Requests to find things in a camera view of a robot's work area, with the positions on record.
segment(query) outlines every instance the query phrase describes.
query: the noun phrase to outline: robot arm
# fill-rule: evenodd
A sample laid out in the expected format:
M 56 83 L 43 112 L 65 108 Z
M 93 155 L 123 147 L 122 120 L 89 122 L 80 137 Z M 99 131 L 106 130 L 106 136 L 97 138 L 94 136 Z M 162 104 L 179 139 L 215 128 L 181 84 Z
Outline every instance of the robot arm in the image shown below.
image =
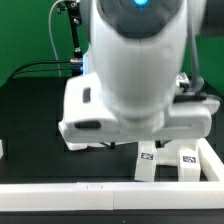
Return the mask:
M 195 30 L 200 30 L 205 5 L 203 0 L 194 5 L 202 6 L 200 16 L 194 16 Z M 67 83 L 59 124 L 65 140 L 130 142 L 208 135 L 219 102 L 173 103 L 187 40 L 187 1 L 82 0 L 80 7 L 93 72 Z

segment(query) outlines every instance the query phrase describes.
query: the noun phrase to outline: green backdrop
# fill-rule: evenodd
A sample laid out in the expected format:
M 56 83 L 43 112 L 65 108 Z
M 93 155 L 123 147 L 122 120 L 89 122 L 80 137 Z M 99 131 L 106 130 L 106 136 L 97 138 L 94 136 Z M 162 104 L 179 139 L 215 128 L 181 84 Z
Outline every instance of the green backdrop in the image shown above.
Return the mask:
M 48 35 L 48 13 L 54 2 L 55 0 L 1 0 L 0 86 L 20 65 L 35 60 L 54 59 Z M 67 13 L 60 16 L 55 13 L 52 24 L 59 58 L 69 59 L 73 55 L 73 45 Z M 79 29 L 79 36 L 82 50 L 85 51 L 87 44 L 83 28 Z M 224 94 L 224 38 L 198 38 L 197 44 L 201 75 Z M 190 73 L 188 50 L 183 71 Z M 54 72 L 36 75 L 58 74 Z

